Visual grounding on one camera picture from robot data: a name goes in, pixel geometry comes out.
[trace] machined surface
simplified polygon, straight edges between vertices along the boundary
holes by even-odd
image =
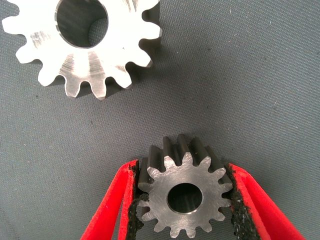
[[[163,150],[152,146],[148,158],[142,160],[138,187],[148,193],[148,201],[139,203],[147,208],[142,220],[157,219],[154,231],[170,227],[172,238],[181,230],[194,238],[197,227],[211,232],[209,220],[223,221],[219,208],[231,205],[222,198],[233,187],[225,173],[211,148],[198,138],[188,144],[180,134],[177,144],[171,144],[165,137]]]
[[[77,97],[81,84],[89,83],[93,94],[106,98],[106,79],[113,78],[124,89],[132,85],[128,62],[150,67],[150,56],[139,47],[142,39],[157,39],[160,27],[143,19],[143,13],[159,0],[8,0],[19,7],[19,15],[2,21],[10,34],[22,34],[26,45],[16,56],[21,63],[40,60],[38,81],[52,84],[65,79],[65,92]],[[89,41],[90,26],[105,19],[105,36]]]

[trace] center hole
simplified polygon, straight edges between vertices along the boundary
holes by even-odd
[[[76,47],[94,47],[107,33],[108,14],[98,0],[61,0],[55,17],[64,40]]]
[[[191,183],[181,183],[170,190],[167,203],[173,211],[188,214],[200,206],[202,199],[202,193],[197,186]]]

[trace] clamp jaw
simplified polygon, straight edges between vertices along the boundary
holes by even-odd
[[[233,183],[232,223],[239,240],[305,240],[256,180],[243,168],[226,165]],[[136,217],[139,161],[124,164],[115,175],[81,240],[111,240],[121,208],[118,240],[135,240],[143,223]]]

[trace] gray cloth background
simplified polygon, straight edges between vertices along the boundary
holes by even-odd
[[[0,0],[0,19],[18,12]],[[15,57],[25,38],[0,27],[1,240],[79,239],[117,169],[179,133],[248,170],[319,239],[320,2],[162,0],[161,26],[154,67],[105,101],[42,87],[41,65]],[[235,239],[227,216],[195,239]],[[169,239],[154,223],[137,239]]]

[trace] red clamp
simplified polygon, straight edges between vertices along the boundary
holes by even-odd
[[[136,171],[139,170],[138,163],[138,160],[133,160],[118,170],[81,240],[110,240],[114,233],[122,202],[118,240],[127,239],[129,209],[134,200],[134,192],[137,186]]]
[[[229,166],[236,185],[234,188],[240,192],[262,240],[305,240],[247,171],[233,164]]]

